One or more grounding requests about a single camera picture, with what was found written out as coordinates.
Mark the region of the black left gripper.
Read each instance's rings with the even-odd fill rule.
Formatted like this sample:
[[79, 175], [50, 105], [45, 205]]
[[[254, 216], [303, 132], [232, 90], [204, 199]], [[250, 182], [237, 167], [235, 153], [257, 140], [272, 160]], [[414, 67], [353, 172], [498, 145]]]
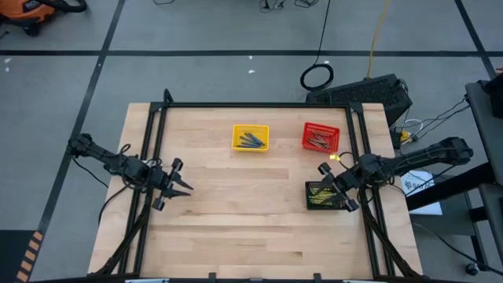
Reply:
[[183, 162], [179, 158], [175, 158], [171, 165], [171, 172], [167, 173], [161, 166], [154, 167], [150, 185], [154, 189], [160, 191], [160, 195], [153, 201], [152, 207], [157, 211], [162, 211], [165, 205], [165, 199], [173, 197], [189, 197], [190, 193], [173, 189], [173, 185], [177, 183], [181, 187], [193, 190], [193, 187], [182, 180], [179, 171], [182, 169]]

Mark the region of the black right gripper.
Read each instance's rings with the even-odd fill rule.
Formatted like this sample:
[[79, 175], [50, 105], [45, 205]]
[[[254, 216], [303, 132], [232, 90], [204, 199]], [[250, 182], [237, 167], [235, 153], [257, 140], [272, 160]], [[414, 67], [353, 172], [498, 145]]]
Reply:
[[337, 176], [331, 170], [332, 168], [326, 162], [318, 167], [323, 179], [316, 184], [316, 195], [326, 196], [325, 203], [344, 202], [347, 211], [356, 211], [359, 205], [347, 195], [347, 191], [357, 188], [359, 186], [358, 180], [350, 169]]

